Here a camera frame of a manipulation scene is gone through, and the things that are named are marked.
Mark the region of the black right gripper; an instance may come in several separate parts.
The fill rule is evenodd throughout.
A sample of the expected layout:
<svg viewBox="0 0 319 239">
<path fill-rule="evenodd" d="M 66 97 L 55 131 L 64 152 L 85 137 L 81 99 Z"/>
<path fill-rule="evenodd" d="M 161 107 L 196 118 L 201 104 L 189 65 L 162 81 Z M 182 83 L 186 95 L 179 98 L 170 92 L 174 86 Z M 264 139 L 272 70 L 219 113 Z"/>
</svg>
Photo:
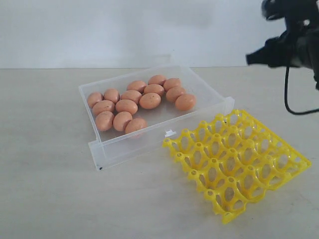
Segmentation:
<svg viewBox="0 0 319 239">
<path fill-rule="evenodd" d="M 314 80 L 318 82 L 319 25 L 287 23 L 286 30 L 279 37 L 268 39 L 264 47 L 246 54 L 246 63 L 270 67 L 306 67 L 313 70 Z"/>
</svg>

